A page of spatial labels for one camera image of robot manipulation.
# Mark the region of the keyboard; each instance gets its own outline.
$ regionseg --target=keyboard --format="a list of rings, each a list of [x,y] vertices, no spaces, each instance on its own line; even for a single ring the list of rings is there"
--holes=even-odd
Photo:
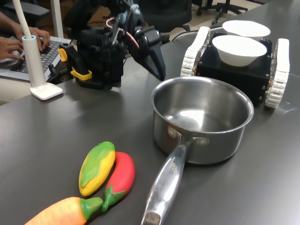
[[[50,45],[46,47],[43,52],[40,53],[44,72],[48,69],[48,66],[54,61],[56,56],[59,54],[57,50],[59,49],[60,44],[62,44],[62,42],[50,41]],[[17,62],[10,69],[11,71],[26,73],[26,74],[28,73],[25,55],[23,57],[24,57],[24,61]]]

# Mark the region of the orange toy carrot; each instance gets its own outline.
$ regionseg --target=orange toy carrot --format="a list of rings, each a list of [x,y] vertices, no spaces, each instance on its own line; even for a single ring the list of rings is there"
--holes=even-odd
[[[25,225],[83,225],[102,204],[101,198],[66,198],[41,211]]]

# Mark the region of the plastic vegetable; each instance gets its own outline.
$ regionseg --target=plastic vegetable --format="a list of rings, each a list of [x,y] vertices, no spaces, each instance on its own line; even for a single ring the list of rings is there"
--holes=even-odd
[[[135,165],[132,158],[124,152],[116,152],[116,168],[105,188],[105,202],[102,211],[123,198],[135,180]]]
[[[66,198],[41,211],[25,225],[83,225],[102,204],[101,198]]]
[[[114,145],[103,142],[94,147],[85,158],[79,174],[79,190],[91,195],[106,180],[115,159]]]

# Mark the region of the finger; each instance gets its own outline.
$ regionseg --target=finger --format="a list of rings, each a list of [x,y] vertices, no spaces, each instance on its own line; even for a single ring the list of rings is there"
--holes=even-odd
[[[43,48],[45,49],[50,44],[50,33],[45,31]]]
[[[18,45],[20,46],[21,48],[23,48],[23,43],[19,40],[9,40],[7,41],[7,45]]]
[[[50,44],[50,33],[43,30],[38,30],[37,33],[40,37],[43,38],[43,42],[44,42],[43,49],[45,49]]]
[[[34,32],[33,35],[36,36],[38,48],[42,52],[43,51],[42,42],[41,39],[39,38],[38,33]]]
[[[9,40],[11,40],[11,39],[6,38],[6,37],[0,37],[0,40],[1,40],[1,41],[9,41]]]
[[[18,51],[20,54],[22,54],[22,52],[23,52],[23,49],[18,45],[11,45],[7,49],[9,52]]]
[[[14,60],[19,60],[19,61],[23,61],[24,58],[19,56],[19,55],[14,55],[14,54],[8,54],[7,59],[14,59]]]

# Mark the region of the yellow clamp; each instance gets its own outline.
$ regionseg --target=yellow clamp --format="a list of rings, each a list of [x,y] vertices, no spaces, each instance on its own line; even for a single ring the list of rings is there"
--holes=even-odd
[[[68,59],[67,53],[64,49],[60,48],[57,50],[60,53],[61,61],[65,62]]]
[[[86,75],[82,75],[82,74],[77,73],[76,70],[73,67],[72,67],[71,74],[73,76],[77,77],[79,80],[82,80],[82,81],[86,81],[86,80],[92,78],[92,72],[91,71],[89,71],[89,73],[86,74]]]
[[[64,49],[60,48],[57,51],[60,53],[60,57],[61,57],[62,62],[65,62],[65,61],[68,60],[67,53]],[[91,71],[89,71],[89,73],[86,74],[86,75],[82,75],[82,74],[79,74],[78,72],[76,72],[76,70],[73,67],[72,67],[71,74],[73,76],[77,77],[78,79],[82,80],[82,81],[86,81],[86,80],[92,78],[92,72]]]

